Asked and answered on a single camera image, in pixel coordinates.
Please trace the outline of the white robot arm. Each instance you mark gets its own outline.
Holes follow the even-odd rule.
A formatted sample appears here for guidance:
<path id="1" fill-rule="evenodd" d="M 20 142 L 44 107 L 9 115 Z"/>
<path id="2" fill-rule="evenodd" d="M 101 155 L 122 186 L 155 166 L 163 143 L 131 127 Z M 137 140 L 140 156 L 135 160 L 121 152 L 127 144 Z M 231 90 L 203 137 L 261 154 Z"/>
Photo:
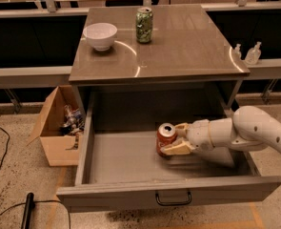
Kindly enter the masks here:
<path id="1" fill-rule="evenodd" d="M 281 154 L 281 123 L 259 108 L 243 106 L 228 118 L 175 126 L 163 123 L 157 131 L 156 150 L 160 156 L 180 156 L 216 148 L 261 151 L 268 146 Z"/>

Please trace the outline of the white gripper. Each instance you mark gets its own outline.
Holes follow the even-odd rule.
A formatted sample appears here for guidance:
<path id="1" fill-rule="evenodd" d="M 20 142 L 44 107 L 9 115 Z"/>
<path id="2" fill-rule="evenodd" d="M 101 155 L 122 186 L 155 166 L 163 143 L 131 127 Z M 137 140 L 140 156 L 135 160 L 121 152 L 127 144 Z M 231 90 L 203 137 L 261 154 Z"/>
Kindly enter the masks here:
<path id="1" fill-rule="evenodd" d="M 210 122 L 207 119 L 197 120 L 192 124 L 180 123 L 175 125 L 175 131 L 179 137 L 172 144 L 160 149 L 165 156 L 188 155 L 194 149 L 211 151 L 213 145 L 210 137 Z"/>

